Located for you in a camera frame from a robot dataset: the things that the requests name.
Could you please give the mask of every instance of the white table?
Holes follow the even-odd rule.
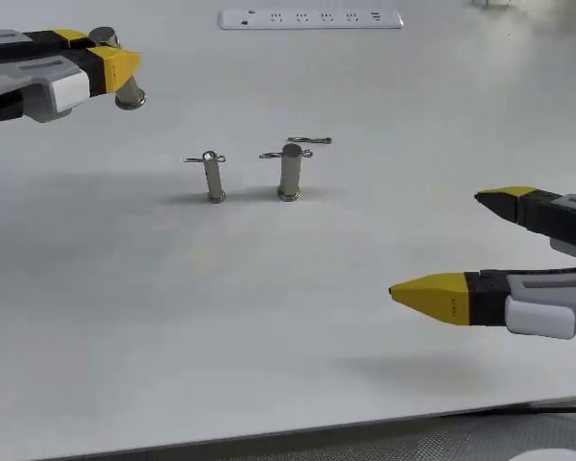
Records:
[[[576,1],[402,0],[402,31],[229,32],[229,0],[0,2],[110,24],[144,109],[0,124],[0,461],[576,397],[576,339],[435,323],[388,286],[576,264],[472,194],[576,193]],[[288,135],[332,136],[302,201]],[[204,201],[214,149],[228,194]]]

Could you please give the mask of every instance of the power strip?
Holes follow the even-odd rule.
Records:
[[[222,10],[220,27],[249,29],[401,29],[394,10]]]

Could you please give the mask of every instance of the pin head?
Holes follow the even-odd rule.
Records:
[[[119,41],[115,29],[109,26],[97,27],[87,35],[94,43],[100,43],[118,48]]]
[[[224,156],[218,156],[215,152],[213,151],[207,151],[203,154],[203,160],[204,161],[213,161],[216,160],[220,163],[224,163],[226,161],[226,157]]]
[[[281,150],[283,157],[297,158],[303,153],[303,149],[298,144],[286,144]]]

